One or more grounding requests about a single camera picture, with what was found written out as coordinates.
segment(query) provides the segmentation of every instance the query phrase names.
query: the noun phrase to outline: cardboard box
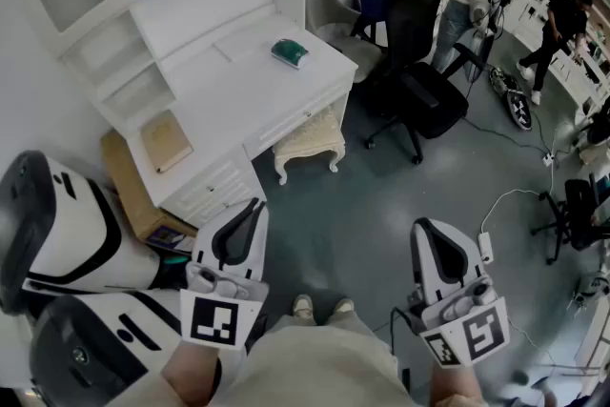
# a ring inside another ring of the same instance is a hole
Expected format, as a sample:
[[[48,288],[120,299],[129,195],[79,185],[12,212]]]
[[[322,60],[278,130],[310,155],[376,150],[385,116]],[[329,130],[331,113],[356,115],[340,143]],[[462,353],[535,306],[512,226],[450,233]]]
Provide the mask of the cardboard box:
[[[123,136],[112,130],[101,143],[108,173],[137,238],[151,246],[191,254],[197,229],[153,205]]]

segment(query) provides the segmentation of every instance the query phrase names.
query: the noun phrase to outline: gray floor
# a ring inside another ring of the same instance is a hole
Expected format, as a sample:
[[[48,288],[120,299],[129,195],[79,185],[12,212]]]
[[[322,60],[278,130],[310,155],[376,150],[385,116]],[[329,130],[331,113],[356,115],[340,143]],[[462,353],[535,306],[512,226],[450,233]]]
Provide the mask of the gray floor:
[[[504,33],[489,62],[516,73],[516,60],[526,53],[517,40]],[[452,81],[467,91],[462,71]],[[529,133],[518,130],[500,105],[486,73],[473,87],[469,101],[468,118],[476,124],[542,148],[538,125]],[[559,83],[547,75],[542,105],[536,109],[546,145],[551,145],[560,121],[572,120],[575,108]],[[314,297],[318,321],[347,295],[366,324],[389,341],[390,311],[394,306],[404,307],[414,285],[409,243],[415,219],[427,216],[442,220],[476,239],[483,217],[502,193],[515,188],[549,189],[550,171],[536,149],[518,148],[459,121],[442,137],[423,140],[424,161],[413,166],[411,142],[403,127],[380,136],[375,149],[363,148],[363,136],[379,122],[350,101],[343,126],[347,155],[336,174],[328,171],[326,154],[293,160],[287,165],[288,183],[280,187],[270,152],[254,162],[271,213],[265,265],[265,279],[271,285],[265,310],[271,322],[289,311],[297,294]],[[556,149],[567,149],[568,129],[562,128]],[[573,155],[561,162],[555,174],[555,194],[562,195],[563,181],[578,169]],[[554,235],[532,237],[529,229],[550,219],[548,206],[532,194],[504,198],[486,224],[495,255],[487,270],[506,297],[515,325],[526,330],[538,346],[552,346],[554,356],[568,356],[568,361],[578,348],[588,319],[579,315],[573,321],[572,313],[565,309],[577,277],[595,267],[596,257],[593,250],[577,253],[565,247],[559,262],[547,267],[545,257]],[[522,387],[511,390],[515,370],[535,375],[536,365],[548,362],[520,333],[511,330],[511,334],[510,345],[478,367],[490,401],[524,395],[527,389]],[[423,402],[431,356],[401,320],[395,323],[395,337],[401,366],[411,368],[414,397]],[[575,394],[571,389],[566,400]]]

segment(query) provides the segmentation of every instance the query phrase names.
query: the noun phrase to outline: beige pants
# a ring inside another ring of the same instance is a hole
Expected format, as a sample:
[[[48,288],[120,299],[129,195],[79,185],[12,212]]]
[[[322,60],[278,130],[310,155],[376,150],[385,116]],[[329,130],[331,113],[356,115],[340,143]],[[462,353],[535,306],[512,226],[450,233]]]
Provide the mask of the beige pants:
[[[364,336],[376,337],[375,333],[360,320],[355,312],[333,314],[329,317],[325,325],[337,327],[338,329],[344,329],[345,331],[352,331],[353,333],[358,333]],[[303,319],[300,317],[294,317],[292,315],[284,315],[277,321],[275,326],[271,328],[267,334],[276,333],[280,329],[289,326],[315,327],[317,324],[313,319]]]

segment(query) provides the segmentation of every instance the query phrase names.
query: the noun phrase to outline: power strip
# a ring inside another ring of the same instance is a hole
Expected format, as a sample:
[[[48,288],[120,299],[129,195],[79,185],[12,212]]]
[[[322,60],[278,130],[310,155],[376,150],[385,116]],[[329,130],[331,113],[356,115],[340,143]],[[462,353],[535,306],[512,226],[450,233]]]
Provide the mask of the power strip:
[[[492,250],[492,239],[489,233],[478,235],[478,250],[483,263],[486,265],[494,261],[494,250]]]
[[[544,166],[546,168],[550,167],[553,164],[554,161],[555,161],[555,157],[551,153],[547,153],[542,158],[542,163],[544,163]]]

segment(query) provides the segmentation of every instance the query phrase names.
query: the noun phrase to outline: gray chair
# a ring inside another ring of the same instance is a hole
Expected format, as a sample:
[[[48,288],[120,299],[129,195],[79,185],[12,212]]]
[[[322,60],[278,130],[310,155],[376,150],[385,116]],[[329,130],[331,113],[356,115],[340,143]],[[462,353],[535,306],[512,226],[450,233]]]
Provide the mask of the gray chair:
[[[338,0],[305,0],[305,28],[358,65],[354,83],[364,80],[382,57],[378,46],[351,35],[359,15]]]

